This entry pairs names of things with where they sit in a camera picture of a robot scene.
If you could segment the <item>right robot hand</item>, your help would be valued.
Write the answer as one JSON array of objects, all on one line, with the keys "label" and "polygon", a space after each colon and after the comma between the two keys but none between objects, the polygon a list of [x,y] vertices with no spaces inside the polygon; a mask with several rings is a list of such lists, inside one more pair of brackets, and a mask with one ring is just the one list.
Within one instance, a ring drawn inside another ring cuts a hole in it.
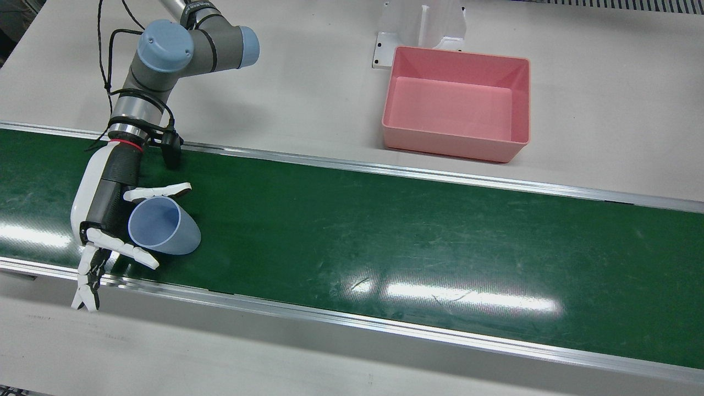
[{"label": "right robot hand", "polygon": [[151,253],[120,238],[131,205],[155,196],[183,196],[192,191],[192,186],[185,182],[160,188],[138,187],[143,153],[144,149],[134,142],[111,139],[91,155],[86,166],[70,213],[73,236],[83,247],[73,309],[99,309],[97,291],[114,252],[150,269],[160,266]]}]

